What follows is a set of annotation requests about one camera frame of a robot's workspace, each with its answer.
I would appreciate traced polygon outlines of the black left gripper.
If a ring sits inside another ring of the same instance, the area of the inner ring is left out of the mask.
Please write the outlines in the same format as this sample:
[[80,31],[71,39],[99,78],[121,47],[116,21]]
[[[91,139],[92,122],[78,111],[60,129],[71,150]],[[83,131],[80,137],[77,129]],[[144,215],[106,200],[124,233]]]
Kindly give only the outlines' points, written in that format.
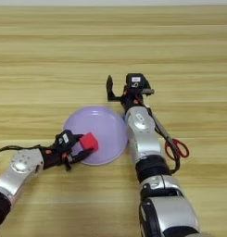
[[[83,137],[83,134],[74,134],[73,135],[73,146],[80,141]],[[41,147],[40,152],[43,156],[44,160],[44,169],[52,168],[55,166],[64,165],[66,171],[71,170],[70,164],[75,164],[83,161],[87,158],[94,150],[86,149],[82,150],[75,156],[71,156],[71,161],[69,163],[68,155],[70,154],[70,150],[68,151],[58,151],[56,148],[50,147]]]

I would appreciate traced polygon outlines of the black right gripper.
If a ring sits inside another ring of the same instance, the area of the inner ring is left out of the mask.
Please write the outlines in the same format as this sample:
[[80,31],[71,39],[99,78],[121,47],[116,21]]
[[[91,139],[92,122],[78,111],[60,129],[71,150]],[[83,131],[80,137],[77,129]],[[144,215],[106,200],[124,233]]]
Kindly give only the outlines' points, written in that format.
[[107,77],[107,100],[109,102],[118,102],[120,101],[122,107],[125,111],[128,111],[130,108],[134,106],[144,106],[144,98],[143,94],[151,95],[155,92],[154,89],[151,88],[148,81],[145,82],[144,88],[127,88],[124,87],[122,96],[116,96],[113,93],[113,80],[111,76]]

